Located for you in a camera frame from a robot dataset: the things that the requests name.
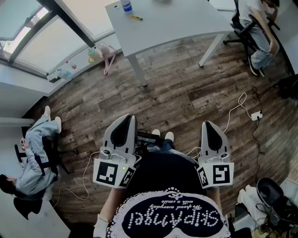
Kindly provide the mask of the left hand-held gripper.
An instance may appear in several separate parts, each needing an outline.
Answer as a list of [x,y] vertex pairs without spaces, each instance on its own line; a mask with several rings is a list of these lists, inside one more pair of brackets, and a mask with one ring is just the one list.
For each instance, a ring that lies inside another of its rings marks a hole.
[[139,155],[133,155],[135,137],[136,120],[132,114],[119,117],[106,129],[104,146],[94,160],[93,182],[112,188],[128,186],[136,164],[142,159]]

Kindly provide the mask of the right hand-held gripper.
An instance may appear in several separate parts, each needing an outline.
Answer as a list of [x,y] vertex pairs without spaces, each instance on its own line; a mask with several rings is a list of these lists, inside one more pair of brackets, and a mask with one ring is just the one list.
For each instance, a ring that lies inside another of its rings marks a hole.
[[210,121],[202,124],[201,148],[203,156],[198,159],[196,170],[201,187],[208,189],[232,185],[234,163],[231,163],[230,154],[227,153],[229,149],[227,136]]

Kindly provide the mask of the person's left forearm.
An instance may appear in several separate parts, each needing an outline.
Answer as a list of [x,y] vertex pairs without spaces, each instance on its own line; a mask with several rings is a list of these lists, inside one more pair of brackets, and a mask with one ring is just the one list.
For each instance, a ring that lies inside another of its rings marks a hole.
[[99,213],[99,218],[110,222],[113,219],[117,208],[125,200],[126,192],[126,189],[112,188],[101,212]]

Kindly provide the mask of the person's right forearm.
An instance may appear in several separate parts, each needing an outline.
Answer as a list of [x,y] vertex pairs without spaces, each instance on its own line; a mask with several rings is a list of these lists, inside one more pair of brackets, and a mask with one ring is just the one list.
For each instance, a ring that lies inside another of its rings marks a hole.
[[206,196],[213,201],[213,205],[223,214],[221,199],[220,199],[220,190],[219,188],[208,188],[206,189]]

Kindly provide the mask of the black chest-mounted device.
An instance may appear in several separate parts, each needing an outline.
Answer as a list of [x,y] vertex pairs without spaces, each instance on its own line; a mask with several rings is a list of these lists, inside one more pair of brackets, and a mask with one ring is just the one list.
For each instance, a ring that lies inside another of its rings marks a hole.
[[146,153],[148,146],[157,144],[159,140],[159,135],[138,131],[135,143],[135,154]]

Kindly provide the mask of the person's legs in blue jeans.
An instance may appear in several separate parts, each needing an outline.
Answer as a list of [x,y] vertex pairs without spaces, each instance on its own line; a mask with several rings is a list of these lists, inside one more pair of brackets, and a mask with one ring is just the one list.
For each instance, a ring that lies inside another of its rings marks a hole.
[[185,160],[191,162],[191,163],[195,163],[194,162],[194,159],[182,152],[179,152],[177,151],[175,148],[174,148],[174,142],[170,139],[165,139],[163,142],[162,142],[162,145],[159,146],[159,145],[149,145],[147,147],[147,150],[148,152],[152,152],[152,153],[160,153],[160,154],[175,154],[175,155],[178,155],[182,158],[184,158]]

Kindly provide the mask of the person's black printed top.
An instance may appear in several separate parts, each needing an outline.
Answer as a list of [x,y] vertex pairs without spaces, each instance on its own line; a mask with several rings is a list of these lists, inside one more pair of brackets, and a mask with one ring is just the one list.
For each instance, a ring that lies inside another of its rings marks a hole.
[[223,214],[206,196],[195,164],[148,153],[125,188],[106,238],[231,238]]

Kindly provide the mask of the black round object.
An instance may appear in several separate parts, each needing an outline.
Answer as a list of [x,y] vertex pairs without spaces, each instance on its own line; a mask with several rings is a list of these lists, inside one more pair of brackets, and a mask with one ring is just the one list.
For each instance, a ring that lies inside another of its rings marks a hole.
[[257,194],[269,208],[274,207],[284,197],[282,188],[270,178],[261,178],[257,182]]

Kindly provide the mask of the blue wipes pack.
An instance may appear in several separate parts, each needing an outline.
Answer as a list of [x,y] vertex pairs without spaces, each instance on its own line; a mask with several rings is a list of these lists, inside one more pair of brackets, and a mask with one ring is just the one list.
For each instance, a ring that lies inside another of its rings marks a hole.
[[57,74],[57,76],[59,76],[60,78],[63,78],[63,79],[68,79],[68,78],[72,77],[71,72],[61,69],[61,68],[56,70],[56,74]]

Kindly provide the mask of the green and yellow cup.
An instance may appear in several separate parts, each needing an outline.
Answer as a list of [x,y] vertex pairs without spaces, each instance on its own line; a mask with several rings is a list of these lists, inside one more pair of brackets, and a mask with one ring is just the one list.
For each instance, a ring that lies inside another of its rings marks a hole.
[[96,50],[94,47],[89,48],[88,51],[88,63],[94,63],[96,61]]

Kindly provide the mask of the pink and white bag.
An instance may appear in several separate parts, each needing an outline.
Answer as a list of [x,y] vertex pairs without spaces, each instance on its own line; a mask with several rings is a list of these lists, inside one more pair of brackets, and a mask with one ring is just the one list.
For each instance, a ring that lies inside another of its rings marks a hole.
[[115,60],[117,50],[103,41],[99,42],[98,49],[100,50],[105,62],[104,75],[107,75]]

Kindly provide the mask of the black bag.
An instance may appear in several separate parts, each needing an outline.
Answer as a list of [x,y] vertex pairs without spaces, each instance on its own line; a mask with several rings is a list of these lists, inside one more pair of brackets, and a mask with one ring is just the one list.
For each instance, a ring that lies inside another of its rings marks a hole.
[[298,100],[298,74],[281,79],[278,82],[278,87],[281,98]]

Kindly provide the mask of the person's white left sleeve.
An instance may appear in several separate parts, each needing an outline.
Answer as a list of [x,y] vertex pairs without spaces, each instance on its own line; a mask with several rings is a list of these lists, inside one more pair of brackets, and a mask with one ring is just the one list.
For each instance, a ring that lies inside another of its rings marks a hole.
[[102,215],[97,215],[97,222],[94,225],[93,238],[106,238],[108,220]]

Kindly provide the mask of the white window ledge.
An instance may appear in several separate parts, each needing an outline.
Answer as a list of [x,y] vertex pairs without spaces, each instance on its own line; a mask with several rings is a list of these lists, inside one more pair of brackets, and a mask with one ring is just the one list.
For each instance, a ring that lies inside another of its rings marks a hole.
[[49,82],[38,76],[0,64],[0,127],[27,126],[33,120],[22,116],[42,97],[49,97],[72,79],[102,62],[88,63],[87,47],[70,55],[70,61],[77,65],[71,69],[72,77]]

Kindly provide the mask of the dark-framed window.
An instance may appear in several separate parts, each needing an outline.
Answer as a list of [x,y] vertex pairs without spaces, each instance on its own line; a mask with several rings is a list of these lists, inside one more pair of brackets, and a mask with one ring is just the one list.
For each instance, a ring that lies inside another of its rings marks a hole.
[[0,0],[0,65],[46,78],[94,45],[63,0]]

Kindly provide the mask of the light grey table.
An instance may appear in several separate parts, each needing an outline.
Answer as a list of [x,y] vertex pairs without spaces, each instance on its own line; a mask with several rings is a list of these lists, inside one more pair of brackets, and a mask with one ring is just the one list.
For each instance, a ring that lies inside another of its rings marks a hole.
[[[136,58],[149,49],[187,38],[215,36],[199,61],[204,66],[225,38],[234,31],[230,23],[207,0],[131,0],[132,11],[124,12],[115,2],[105,7],[124,56],[142,86],[147,82]],[[133,19],[130,15],[143,18]]]

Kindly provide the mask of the white spray bottle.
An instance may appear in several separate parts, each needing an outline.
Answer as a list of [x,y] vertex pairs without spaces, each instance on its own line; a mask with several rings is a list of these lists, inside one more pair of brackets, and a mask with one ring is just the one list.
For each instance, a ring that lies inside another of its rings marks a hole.
[[132,11],[131,0],[120,0],[120,2],[124,12],[128,13]]

